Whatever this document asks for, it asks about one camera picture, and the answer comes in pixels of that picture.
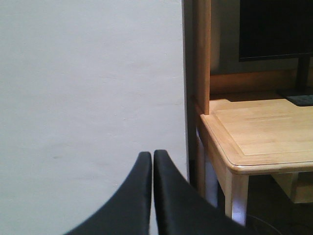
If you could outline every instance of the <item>light wood tabletop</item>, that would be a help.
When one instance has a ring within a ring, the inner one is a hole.
[[[225,194],[226,214],[236,221],[245,223],[249,175],[313,171],[312,106],[295,106],[275,92],[253,92],[212,95],[210,115],[198,111],[199,134]]]

